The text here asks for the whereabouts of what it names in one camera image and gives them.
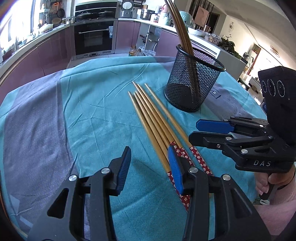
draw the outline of wall fan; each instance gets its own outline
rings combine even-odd
[[[234,23],[232,22],[229,24],[229,32],[232,32],[234,30]]]

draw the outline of potted plant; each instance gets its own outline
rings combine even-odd
[[[234,50],[235,44],[232,41],[229,41],[229,38],[231,38],[231,36],[223,36],[222,41],[218,43],[218,47],[224,49],[228,53],[232,54],[234,57],[241,59],[242,57],[238,54],[238,52]]]

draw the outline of blue gripper pad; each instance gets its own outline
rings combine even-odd
[[[121,158],[123,160],[121,163],[120,170],[117,174],[117,186],[116,186],[116,190],[119,193],[124,188],[124,184],[126,182],[126,176],[128,175],[128,170],[129,170],[130,163],[131,163],[131,149],[128,146],[125,147]]]
[[[234,127],[232,127],[228,122],[214,120],[199,120],[196,123],[196,128],[202,132],[221,134],[228,134],[229,132],[234,131]]]
[[[180,194],[182,194],[184,191],[183,178],[182,178],[182,174],[179,168],[177,158],[178,156],[175,152],[174,147],[170,146],[168,148],[168,161],[170,163],[170,168],[172,170],[172,175],[175,181],[176,189],[179,191]]]

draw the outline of black mesh pencil holder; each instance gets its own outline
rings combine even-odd
[[[177,45],[178,53],[164,90],[166,99],[185,112],[197,111],[221,72],[226,69],[211,55],[193,48],[194,56]]]

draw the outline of wooden chopstick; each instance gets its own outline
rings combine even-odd
[[[177,34],[181,40],[181,46],[183,50],[193,55],[191,41],[188,32],[186,31],[186,27],[180,15],[180,12],[178,11],[176,5],[172,2],[172,0],[165,0],[165,3],[167,4],[169,12],[171,13],[171,17],[175,24]]]
[[[167,159],[166,159],[165,155],[163,154],[163,152],[162,152],[162,150],[161,150],[161,148],[160,148],[154,134],[152,133],[152,130],[150,129],[150,127],[149,127],[149,125],[148,125],[148,123],[147,123],[147,121],[146,121],[140,107],[136,103],[136,101],[135,101],[134,97],[132,96],[132,94],[130,92],[128,92],[128,94],[129,94],[129,96],[131,98],[131,101],[132,101],[132,103],[133,103],[133,105],[134,105],[134,107],[136,109],[138,117],[139,117],[139,119],[140,119],[140,121],[141,121],[141,123],[142,123],[142,125],[143,125],[143,127],[144,127],[144,129],[145,129],[151,143],[152,143],[152,146],[154,147],[154,150],[155,150],[161,164],[163,165],[163,168],[165,169],[166,173],[170,172],[170,165],[168,164]]]
[[[159,133],[163,143],[165,144],[166,146],[166,149],[169,148],[170,146],[170,143],[165,135],[165,133],[163,132],[163,130],[161,129],[160,125],[158,124],[158,122],[156,121],[155,117],[153,116],[153,114],[151,113],[151,111],[149,110],[149,108],[147,107],[145,101],[143,100],[142,96],[139,94],[139,92],[135,92],[135,96],[139,98],[140,102],[142,103],[145,111],[147,112],[148,116],[150,117],[152,123],[154,124],[157,132]]]
[[[186,133],[183,131],[183,129],[181,128],[181,126],[177,123],[177,121],[174,119],[174,117],[171,115],[171,113],[167,110],[167,108],[163,105],[163,103],[161,102],[161,100],[150,89],[150,87],[147,84],[145,84],[145,86],[147,87],[147,89],[149,90],[149,92],[152,94],[152,96],[154,97],[154,99],[156,100],[156,102],[159,104],[159,106],[161,107],[161,109],[163,110],[163,112],[169,118],[169,120],[171,121],[171,123],[173,124],[173,126],[176,128],[176,130],[178,131],[178,133],[180,134],[180,136],[183,138],[183,140],[186,143],[186,145],[190,148],[190,151],[193,153],[193,155],[197,159],[198,163],[202,166],[203,170],[207,174],[212,175],[213,174],[212,171],[210,170],[210,168],[208,167],[208,165],[206,164],[206,162],[204,161],[204,159],[202,158],[202,156],[199,154],[198,150],[193,145],[191,145],[191,143],[188,141],[188,137],[187,137]],[[181,150],[182,154],[185,155],[184,157],[190,160],[189,155],[186,152],[186,150],[183,147],[180,147],[180,150]]]
[[[166,134],[168,140],[170,143],[173,141],[176,142],[176,144],[181,147],[181,142],[179,141],[178,137],[176,136],[175,132],[169,125],[169,123],[165,120],[164,116],[161,114],[159,109],[156,107],[156,105],[153,103],[153,101],[150,99],[148,94],[145,92],[145,90],[139,85],[135,84],[135,87],[137,88],[138,92],[142,95],[144,101],[146,102],[147,106],[149,107],[150,111],[153,113],[154,117],[156,118],[157,122],[161,126],[162,130]]]
[[[188,137],[185,134],[185,132],[183,131],[182,127],[177,123],[177,121],[174,119],[174,117],[171,115],[171,113],[163,105],[163,103],[161,102],[161,100],[155,95],[155,93],[150,89],[150,87],[146,83],[145,83],[145,86],[147,87],[147,89],[149,90],[149,92],[152,94],[152,96],[154,97],[154,99],[156,100],[156,102],[159,104],[159,106],[161,107],[161,109],[163,110],[163,112],[169,118],[169,120],[171,121],[171,123],[173,124],[173,126],[179,132],[180,136],[183,138],[183,140],[185,141],[186,145],[188,145],[189,147],[192,146],[190,144],[190,142],[188,141],[188,139],[187,139]]]
[[[161,139],[161,136],[159,135],[154,123],[150,119],[147,111],[145,110],[144,106],[142,105],[142,103],[141,103],[140,99],[138,98],[137,94],[134,93],[134,96],[135,96],[135,99],[136,99],[136,101],[137,101],[137,103],[138,103],[138,105],[139,105],[139,107],[140,107],[140,109],[141,109],[141,111],[142,111],[142,113],[143,113],[143,115],[144,115],[150,129],[152,130],[152,133],[154,134],[154,136],[155,136],[155,138],[156,138],[156,140],[157,140],[157,142],[158,142],[158,144],[159,144],[159,146],[160,146],[160,148],[161,148],[161,150],[162,150],[163,154],[165,155],[165,158],[167,159],[167,162],[168,162],[168,149],[167,149],[166,145],[163,143],[163,140]]]

